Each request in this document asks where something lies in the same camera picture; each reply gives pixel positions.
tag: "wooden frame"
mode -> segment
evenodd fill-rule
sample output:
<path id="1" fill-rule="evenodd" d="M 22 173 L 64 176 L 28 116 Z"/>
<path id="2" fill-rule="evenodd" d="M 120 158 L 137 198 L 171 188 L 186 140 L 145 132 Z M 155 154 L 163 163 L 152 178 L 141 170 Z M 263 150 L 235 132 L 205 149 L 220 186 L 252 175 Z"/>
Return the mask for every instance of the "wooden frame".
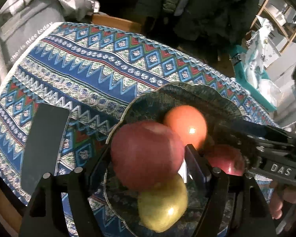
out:
<path id="1" fill-rule="evenodd" d="M 294 38 L 296 37 L 296 30 L 295 32 L 290 36 L 290 38 L 288 38 L 288 42 L 283 46 L 283 48 L 280 50 L 280 53 L 282 53 L 287 47 L 288 45 L 291 44 L 291 42 L 294 40 Z"/>
<path id="2" fill-rule="evenodd" d="M 260 16 L 262 11 L 264 10 L 264 8 L 266 7 L 267 3 L 269 2 L 269 0 L 264 0 L 264 2 L 262 3 L 262 6 L 257 14 L 257 16 Z M 255 22 L 257 21 L 257 17 L 255 17 L 255 19 L 253 20 L 250 29 L 254 26 Z"/>
<path id="3" fill-rule="evenodd" d="M 0 189 L 0 223 L 12 236 L 17 237 L 20 231 L 22 216 L 16 211 L 13 205 Z"/>
<path id="4" fill-rule="evenodd" d="M 279 23 L 279 22 L 277 21 L 277 19 L 273 16 L 273 14 L 272 14 L 267 8 L 264 8 L 263 11 L 266 12 L 266 14 L 269 16 L 269 19 L 271 20 L 271 22 L 277 26 L 277 28 L 279 29 L 279 31 L 280 31 L 280 32 L 286 37 L 286 39 L 289 39 L 289 36 L 288 36 L 287 32 L 286 32 L 285 29 L 280 25 L 280 23 Z"/>
<path id="5" fill-rule="evenodd" d="M 130 20 L 111 17 L 109 15 L 93 14 L 91 21 L 96 25 L 103 25 L 107 27 L 114 27 L 126 32 L 141 33 L 142 25 Z"/>

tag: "human hand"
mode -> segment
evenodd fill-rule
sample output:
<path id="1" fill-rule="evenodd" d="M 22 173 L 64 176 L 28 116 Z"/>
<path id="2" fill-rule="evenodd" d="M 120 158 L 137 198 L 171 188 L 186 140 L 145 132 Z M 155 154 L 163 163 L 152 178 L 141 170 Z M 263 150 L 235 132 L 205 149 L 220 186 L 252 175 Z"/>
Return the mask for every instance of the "human hand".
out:
<path id="1" fill-rule="evenodd" d="M 283 201 L 287 201 L 292 204 L 296 204 L 296 187 L 295 186 L 288 186 L 285 189 L 281 189 L 278 186 L 276 181 L 273 181 L 270 184 L 270 188 L 274 188 L 274 192 L 272 194 L 269 209 L 273 219 L 280 219 L 282 217 L 282 207 Z M 296 209 L 293 212 L 293 215 L 287 222 L 286 226 L 284 227 L 285 231 L 288 231 L 293 223 L 296 221 Z"/>

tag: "black phone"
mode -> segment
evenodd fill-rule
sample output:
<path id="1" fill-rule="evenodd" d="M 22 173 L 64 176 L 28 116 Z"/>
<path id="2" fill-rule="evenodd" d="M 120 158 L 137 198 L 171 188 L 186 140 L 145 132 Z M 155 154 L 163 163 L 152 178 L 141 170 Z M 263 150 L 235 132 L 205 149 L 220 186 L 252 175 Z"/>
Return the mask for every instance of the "black phone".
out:
<path id="1" fill-rule="evenodd" d="M 21 187 L 32 195 L 42 175 L 55 174 L 62 140 L 70 119 L 65 108 L 41 103 L 33 117 L 21 166 Z"/>

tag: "patterned tablecloth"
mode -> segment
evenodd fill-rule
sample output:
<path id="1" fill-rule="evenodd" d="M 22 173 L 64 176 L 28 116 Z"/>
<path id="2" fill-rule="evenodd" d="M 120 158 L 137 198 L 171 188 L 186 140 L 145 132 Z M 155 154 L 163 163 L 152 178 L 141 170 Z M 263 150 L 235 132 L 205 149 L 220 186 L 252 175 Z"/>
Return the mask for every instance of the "patterned tablecloth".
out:
<path id="1" fill-rule="evenodd" d="M 233 101 L 245 120 L 274 125 L 239 84 L 180 51 L 118 29 L 55 23 L 16 62 L 1 87 L 0 176 L 24 204 L 29 202 L 20 186 L 20 169 L 40 103 L 72 111 L 55 169 L 66 174 L 96 153 L 135 97 L 171 81 L 209 85 Z M 102 186 L 90 204 L 107 236 L 133 236 L 107 206 Z M 70 234 L 76 235 L 66 194 L 63 205 Z"/>

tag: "wooden shelf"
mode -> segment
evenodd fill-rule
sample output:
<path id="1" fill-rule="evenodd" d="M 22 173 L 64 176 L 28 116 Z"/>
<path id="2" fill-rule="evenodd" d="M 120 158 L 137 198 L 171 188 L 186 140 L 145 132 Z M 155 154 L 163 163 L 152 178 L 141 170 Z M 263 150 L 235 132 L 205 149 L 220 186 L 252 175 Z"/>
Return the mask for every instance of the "wooden shelf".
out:
<path id="1" fill-rule="evenodd" d="M 22 222 L 22 216 L 8 201 L 0 189 L 0 223 L 11 236 L 17 236 Z"/>
<path id="2" fill-rule="evenodd" d="M 278 22 L 278 20 L 273 16 L 273 14 L 268 10 L 268 8 L 264 8 L 263 11 L 267 13 L 267 15 L 269 16 L 269 19 L 271 20 L 271 22 L 273 23 L 273 25 L 275 25 L 279 29 L 279 31 L 288 40 L 289 39 L 289 36 L 286 33 L 285 29 L 280 25 L 280 23 Z"/>
<path id="3" fill-rule="evenodd" d="M 295 30 L 291 30 L 292 34 L 291 34 L 291 36 L 289 36 L 287 34 L 287 32 L 285 31 L 285 29 L 280 25 L 280 23 L 278 22 L 278 20 L 273 16 L 273 14 L 266 7 L 266 5 L 267 5 L 268 2 L 269 2 L 269 0 L 264 0 L 263 1 L 263 4 L 261 5 L 261 8 L 260 8 L 257 16 L 260 16 L 262 13 L 265 13 L 267 15 L 267 18 L 273 24 L 273 26 L 276 27 L 283 36 L 285 36 L 285 38 L 287 39 L 287 43 L 281 49 L 280 53 L 282 53 L 288 47 L 288 45 L 294 40 L 294 38 L 296 37 L 296 29 Z M 257 21 L 257 17 L 255 17 L 255 19 L 253 20 L 250 29 L 254 26 L 254 24 L 256 23 L 256 21 Z"/>

